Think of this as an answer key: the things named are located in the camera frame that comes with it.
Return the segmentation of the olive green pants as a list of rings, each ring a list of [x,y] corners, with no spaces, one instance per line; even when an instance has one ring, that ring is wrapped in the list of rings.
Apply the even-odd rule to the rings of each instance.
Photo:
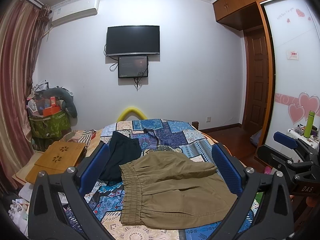
[[[210,162],[174,151],[151,152],[120,166],[123,226],[178,230],[219,222],[237,196]]]

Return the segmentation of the green thermos bottle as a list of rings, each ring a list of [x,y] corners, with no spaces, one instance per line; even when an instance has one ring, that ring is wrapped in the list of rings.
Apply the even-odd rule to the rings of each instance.
[[[304,129],[304,134],[303,134],[303,136],[305,138],[311,137],[311,131],[312,131],[314,117],[315,117],[315,112],[309,111],[307,123],[306,123],[305,129]]]

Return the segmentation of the blue patchwork bedspread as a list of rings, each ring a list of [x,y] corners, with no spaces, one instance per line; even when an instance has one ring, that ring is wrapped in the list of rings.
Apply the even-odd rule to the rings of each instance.
[[[63,140],[85,143],[87,155],[110,148],[84,198],[115,239],[208,239],[236,199],[212,159],[215,140],[187,122],[119,121]]]

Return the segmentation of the wooden lap desk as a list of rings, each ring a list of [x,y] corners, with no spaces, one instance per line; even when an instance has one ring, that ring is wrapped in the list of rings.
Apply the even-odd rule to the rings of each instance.
[[[25,179],[34,184],[40,171],[46,171],[48,175],[63,173],[68,167],[75,166],[85,152],[84,142],[55,141],[35,162]]]

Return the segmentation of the brown wooden door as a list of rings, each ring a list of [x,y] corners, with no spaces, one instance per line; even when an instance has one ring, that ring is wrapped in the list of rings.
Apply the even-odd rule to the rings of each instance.
[[[246,101],[243,128],[253,135],[263,127],[268,96],[268,52],[263,28],[244,32],[246,48]]]

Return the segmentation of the green storage basket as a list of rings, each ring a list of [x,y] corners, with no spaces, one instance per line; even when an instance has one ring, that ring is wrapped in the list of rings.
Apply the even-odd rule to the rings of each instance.
[[[29,118],[34,150],[44,152],[55,141],[60,140],[71,131],[68,114],[60,111],[53,115],[41,118]]]

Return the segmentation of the dark navy folded garment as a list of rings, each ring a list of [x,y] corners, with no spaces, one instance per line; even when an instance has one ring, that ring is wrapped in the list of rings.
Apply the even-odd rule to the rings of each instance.
[[[138,139],[128,138],[116,131],[112,134],[109,149],[110,158],[99,180],[106,181],[108,184],[116,184],[122,181],[119,166],[138,159],[142,153],[142,149]]]

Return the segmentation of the white sliding wardrobe door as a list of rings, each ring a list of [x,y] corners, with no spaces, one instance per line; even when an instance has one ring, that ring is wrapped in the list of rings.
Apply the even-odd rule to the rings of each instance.
[[[269,0],[262,4],[270,26],[275,67],[274,103],[266,144],[297,160],[275,142],[276,132],[293,135],[306,125],[310,111],[319,127],[319,23],[304,0]]]

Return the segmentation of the orange box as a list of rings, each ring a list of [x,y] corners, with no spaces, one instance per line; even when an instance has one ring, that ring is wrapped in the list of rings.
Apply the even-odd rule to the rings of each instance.
[[[56,113],[58,113],[59,111],[61,111],[60,106],[50,106],[50,107],[45,108],[45,109],[43,110],[43,116],[44,116],[44,117],[47,117],[47,116],[56,114]]]

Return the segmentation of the yellow foam tube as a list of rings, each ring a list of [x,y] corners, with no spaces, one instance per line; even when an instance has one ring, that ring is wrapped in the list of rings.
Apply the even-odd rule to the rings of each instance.
[[[117,118],[117,122],[125,121],[129,115],[135,115],[139,120],[147,119],[147,116],[140,109],[136,107],[127,107],[121,112]]]

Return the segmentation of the brown wooden wardrobe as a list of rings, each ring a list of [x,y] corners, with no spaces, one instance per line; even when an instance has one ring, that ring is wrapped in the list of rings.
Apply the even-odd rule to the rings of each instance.
[[[246,30],[262,25],[258,2],[265,0],[217,0],[213,3],[217,23]]]

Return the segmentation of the striped pink curtain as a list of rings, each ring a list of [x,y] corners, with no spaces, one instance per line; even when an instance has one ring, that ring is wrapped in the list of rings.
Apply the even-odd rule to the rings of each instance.
[[[17,189],[12,175],[33,155],[26,100],[50,6],[12,0],[1,16],[1,193]]]

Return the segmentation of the white air conditioner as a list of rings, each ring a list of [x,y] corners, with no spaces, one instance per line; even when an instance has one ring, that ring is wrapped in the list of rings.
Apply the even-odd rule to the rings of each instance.
[[[99,0],[79,0],[69,3],[53,11],[52,26],[79,20],[98,14]]]

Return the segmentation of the small black wall monitor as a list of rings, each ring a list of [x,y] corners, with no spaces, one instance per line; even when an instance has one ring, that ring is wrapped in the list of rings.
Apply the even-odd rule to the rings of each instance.
[[[149,59],[147,56],[121,56],[118,61],[118,78],[148,77]]]

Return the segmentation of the black wall television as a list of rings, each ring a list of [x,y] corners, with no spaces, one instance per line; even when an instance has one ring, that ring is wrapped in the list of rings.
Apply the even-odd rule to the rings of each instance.
[[[159,55],[160,27],[158,25],[123,25],[108,27],[106,56]]]

